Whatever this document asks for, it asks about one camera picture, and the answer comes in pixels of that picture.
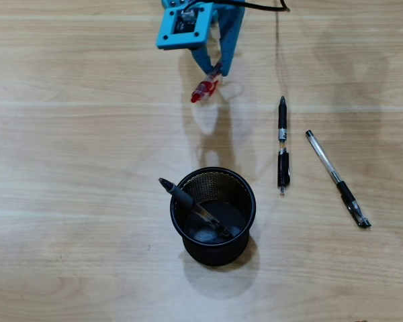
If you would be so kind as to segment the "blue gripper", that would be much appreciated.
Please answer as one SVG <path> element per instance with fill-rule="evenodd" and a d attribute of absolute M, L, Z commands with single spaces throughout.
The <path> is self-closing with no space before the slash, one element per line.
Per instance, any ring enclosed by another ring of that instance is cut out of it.
<path fill-rule="evenodd" d="M 220 30 L 220 51 L 221 51 L 221 73 L 222 76 L 227 76 L 234 52 L 236 49 L 240 28 L 242 25 L 244 13 L 221 13 L 221 11 L 239 12 L 244 10 L 242 5 L 244 1 L 180 1 L 180 0 L 161 0 L 161 5 L 164 9 L 173 7 L 182 7 L 184 12 L 198 12 L 205 10 L 208 4 L 212 4 L 212 14 L 218 15 L 218 27 Z M 191 55 L 197 65 L 205 74 L 209 74 L 212 69 L 212 62 L 208 54 L 208 47 L 200 46 L 190 48 Z"/>

